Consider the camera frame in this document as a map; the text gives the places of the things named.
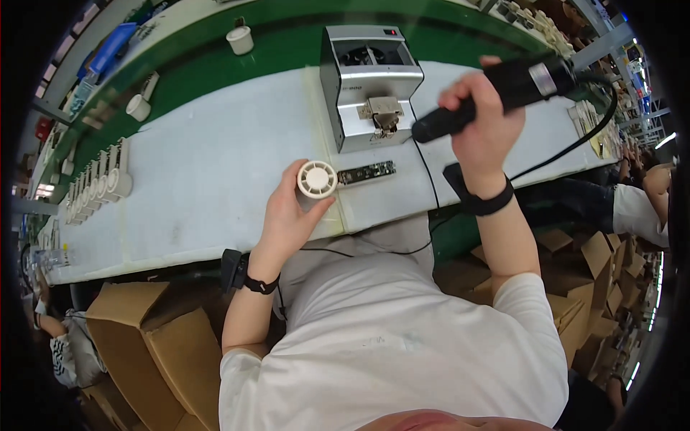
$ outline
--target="workbench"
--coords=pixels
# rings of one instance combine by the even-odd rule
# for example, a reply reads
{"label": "workbench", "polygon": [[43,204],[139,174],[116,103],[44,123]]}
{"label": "workbench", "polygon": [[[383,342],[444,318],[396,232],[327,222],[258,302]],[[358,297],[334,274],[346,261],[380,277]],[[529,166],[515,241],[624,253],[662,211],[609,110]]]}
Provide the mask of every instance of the workbench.
{"label": "workbench", "polygon": [[[417,116],[434,109],[440,91],[472,68],[421,61],[425,78],[412,97]],[[567,108],[553,98],[527,108],[525,128],[504,169],[517,174],[578,139]],[[454,162],[450,138],[420,145],[441,206],[458,198],[442,171]],[[266,200],[296,159],[329,162],[336,170],[393,160],[397,173],[337,190],[336,204],[311,239],[353,233],[436,208],[431,182],[411,140],[399,146],[338,154],[318,68],[270,74],[206,94],[131,136],[132,193],[104,204],[81,225],[64,225],[60,243],[74,264],[55,268],[49,282],[72,283],[219,259],[223,250],[250,250],[262,231]],[[583,145],[513,184],[515,187],[614,163]],[[302,199],[305,206],[308,202]],[[52,220],[45,232],[52,229]]]}

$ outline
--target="silver label on tool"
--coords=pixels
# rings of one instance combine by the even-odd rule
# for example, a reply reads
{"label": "silver label on tool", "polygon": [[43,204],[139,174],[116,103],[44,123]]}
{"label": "silver label on tool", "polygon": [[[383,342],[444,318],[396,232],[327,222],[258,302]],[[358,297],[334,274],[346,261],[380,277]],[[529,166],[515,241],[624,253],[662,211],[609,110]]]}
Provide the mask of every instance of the silver label on tool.
{"label": "silver label on tool", "polygon": [[542,93],[542,96],[549,96],[556,92],[556,84],[551,78],[549,69],[546,68],[543,63],[529,68],[529,76],[532,77],[532,81],[534,81],[534,84],[537,86],[539,92]]}

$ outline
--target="white t-shirt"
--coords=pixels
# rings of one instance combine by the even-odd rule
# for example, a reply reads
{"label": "white t-shirt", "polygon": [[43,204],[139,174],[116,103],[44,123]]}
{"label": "white t-shirt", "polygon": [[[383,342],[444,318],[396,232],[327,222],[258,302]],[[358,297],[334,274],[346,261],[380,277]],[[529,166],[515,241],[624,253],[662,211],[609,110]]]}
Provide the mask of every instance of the white t-shirt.
{"label": "white t-shirt", "polygon": [[220,428],[351,431],[416,409],[552,427],[567,368],[539,276],[513,277],[491,308],[443,294],[404,257],[354,257],[309,276],[263,360],[225,354]]}
{"label": "white t-shirt", "polygon": [[660,247],[669,246],[669,224],[661,220],[644,190],[618,184],[613,196],[613,231],[637,235]]}

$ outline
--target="lips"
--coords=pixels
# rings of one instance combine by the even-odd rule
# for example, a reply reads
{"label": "lips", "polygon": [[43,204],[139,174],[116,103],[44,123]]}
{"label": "lips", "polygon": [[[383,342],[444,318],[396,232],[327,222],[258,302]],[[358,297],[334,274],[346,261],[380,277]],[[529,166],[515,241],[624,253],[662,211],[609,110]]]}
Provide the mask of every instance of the lips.
{"label": "lips", "polygon": [[456,418],[441,412],[418,413],[399,422],[388,431],[421,431],[429,425],[456,421]]}

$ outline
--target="black wrist strap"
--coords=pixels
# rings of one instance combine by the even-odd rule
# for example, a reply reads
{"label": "black wrist strap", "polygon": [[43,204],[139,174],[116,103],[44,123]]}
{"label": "black wrist strap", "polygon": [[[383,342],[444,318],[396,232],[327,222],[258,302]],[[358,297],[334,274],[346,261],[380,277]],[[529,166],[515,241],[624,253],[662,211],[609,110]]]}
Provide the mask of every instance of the black wrist strap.
{"label": "black wrist strap", "polygon": [[465,212],[475,216],[487,216],[501,210],[503,207],[508,205],[513,198],[513,194],[515,193],[513,185],[506,175],[506,187],[501,193],[498,194],[498,196],[485,201],[478,196],[471,194],[465,185],[465,180],[462,177],[462,171],[460,170],[459,163],[446,166],[446,168],[443,169],[443,176],[460,198],[462,209]]}
{"label": "black wrist strap", "polygon": [[278,280],[280,280],[280,274],[271,283],[266,283],[265,281],[254,280],[252,277],[246,275],[244,276],[244,285],[249,288],[252,292],[258,292],[262,294],[271,294],[276,287],[278,287]]}

